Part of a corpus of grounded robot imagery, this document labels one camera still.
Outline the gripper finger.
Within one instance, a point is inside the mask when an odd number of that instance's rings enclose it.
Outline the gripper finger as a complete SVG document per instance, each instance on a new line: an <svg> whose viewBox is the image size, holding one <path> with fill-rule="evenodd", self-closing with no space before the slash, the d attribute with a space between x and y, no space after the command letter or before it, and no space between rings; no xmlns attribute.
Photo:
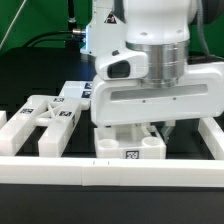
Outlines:
<svg viewBox="0 0 224 224"><path fill-rule="evenodd" d="M168 143L169 136L175 127L175 121L166 121L161 129L161 133L165 143Z"/></svg>

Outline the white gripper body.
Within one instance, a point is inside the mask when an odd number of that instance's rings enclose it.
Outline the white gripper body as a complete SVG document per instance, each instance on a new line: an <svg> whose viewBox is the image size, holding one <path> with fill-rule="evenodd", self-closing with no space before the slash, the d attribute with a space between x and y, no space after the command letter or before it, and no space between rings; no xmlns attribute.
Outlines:
<svg viewBox="0 0 224 224"><path fill-rule="evenodd" d="M144 52L124 49L95 61L91 119L115 126L205 117L224 113L224 62L186 65L172 87L153 88Z"/></svg>

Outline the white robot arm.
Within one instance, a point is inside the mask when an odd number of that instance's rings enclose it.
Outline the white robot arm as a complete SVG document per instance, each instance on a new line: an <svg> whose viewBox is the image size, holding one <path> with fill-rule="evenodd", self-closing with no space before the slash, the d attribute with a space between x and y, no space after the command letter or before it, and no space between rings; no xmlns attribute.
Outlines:
<svg viewBox="0 0 224 224"><path fill-rule="evenodd" d="M93 0L81 53L95 62L97 141L152 122L224 113L224 62L188 63L189 24L202 0Z"/></svg>

